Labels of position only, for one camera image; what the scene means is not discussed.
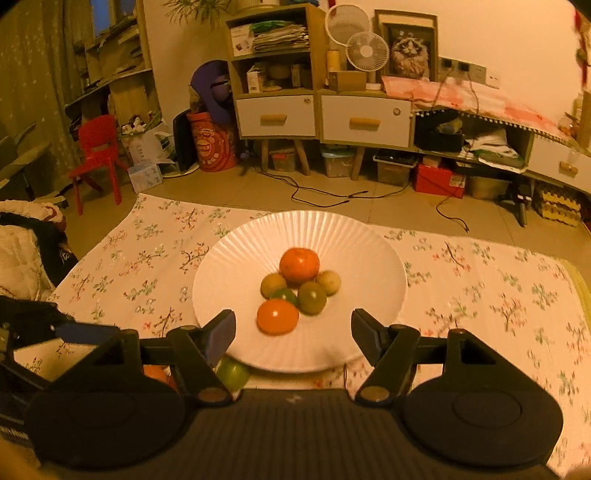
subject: white tablecloth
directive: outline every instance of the white tablecloth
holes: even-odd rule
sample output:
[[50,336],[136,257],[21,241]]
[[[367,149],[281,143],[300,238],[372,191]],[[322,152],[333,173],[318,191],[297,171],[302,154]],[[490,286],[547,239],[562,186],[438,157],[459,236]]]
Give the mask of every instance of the white tablecloth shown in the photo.
[[[141,194],[130,214],[60,284],[60,309],[80,322],[133,328],[142,337],[196,323],[191,290],[208,250],[265,212],[175,202]],[[549,465],[558,473],[591,461],[589,331],[565,264],[508,245],[372,226],[392,243],[408,275],[401,323],[422,335],[463,327],[495,348],[560,404],[563,434]],[[53,379],[89,351],[61,341],[22,349],[16,359]],[[297,377],[257,372],[249,386],[355,392],[371,367],[360,359]],[[423,366],[415,384],[440,374]]]

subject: green citrus fruit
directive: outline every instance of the green citrus fruit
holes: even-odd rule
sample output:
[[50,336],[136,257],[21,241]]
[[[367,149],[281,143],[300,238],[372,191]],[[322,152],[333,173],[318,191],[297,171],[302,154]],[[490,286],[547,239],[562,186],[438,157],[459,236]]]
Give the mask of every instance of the green citrus fruit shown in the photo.
[[326,292],[315,281],[304,283],[297,292],[300,310],[306,315],[318,315],[326,305]]
[[248,366],[225,356],[216,371],[217,376],[230,392],[237,392],[244,388],[251,376]]
[[269,299],[277,290],[287,288],[287,282],[279,273],[271,273],[262,279],[261,295]]
[[273,295],[271,295],[271,298],[287,300],[294,307],[297,307],[297,295],[290,288],[282,288],[281,290],[277,290]]
[[340,289],[339,274],[332,270],[320,272],[316,277],[316,283],[320,284],[329,297],[337,293]]

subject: picture frame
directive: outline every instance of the picture frame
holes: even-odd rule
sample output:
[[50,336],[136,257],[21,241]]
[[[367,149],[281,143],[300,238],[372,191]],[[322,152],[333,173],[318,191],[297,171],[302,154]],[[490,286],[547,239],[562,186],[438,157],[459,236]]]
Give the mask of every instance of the picture frame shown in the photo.
[[381,75],[428,78],[439,74],[437,16],[396,10],[375,11],[375,31],[386,41],[390,58]]

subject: plastic storage box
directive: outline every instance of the plastic storage box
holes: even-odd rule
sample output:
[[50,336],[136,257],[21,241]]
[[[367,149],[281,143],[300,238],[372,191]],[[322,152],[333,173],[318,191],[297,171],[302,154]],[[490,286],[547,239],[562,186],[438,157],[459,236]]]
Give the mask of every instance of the plastic storage box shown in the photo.
[[496,200],[507,192],[510,183],[508,180],[468,177],[466,188],[468,195],[475,199]]
[[269,156],[273,160],[275,171],[296,171],[296,149],[294,147],[273,150],[269,152]]
[[324,158],[324,166],[328,178],[335,179],[351,176],[353,160],[355,159],[355,151],[352,148],[332,150],[323,147],[320,151],[322,158]]
[[127,171],[136,193],[144,192],[162,183],[162,172],[156,163],[142,162]]
[[404,187],[418,160],[415,157],[398,157],[394,153],[378,151],[374,155],[374,162],[378,165],[378,182]]

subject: stack of papers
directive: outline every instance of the stack of papers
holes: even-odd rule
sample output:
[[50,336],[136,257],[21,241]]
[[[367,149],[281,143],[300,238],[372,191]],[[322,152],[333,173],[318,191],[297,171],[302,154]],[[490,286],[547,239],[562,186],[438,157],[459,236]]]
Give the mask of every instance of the stack of papers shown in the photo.
[[268,51],[309,48],[308,29],[303,25],[289,25],[255,35],[253,46],[256,53]]

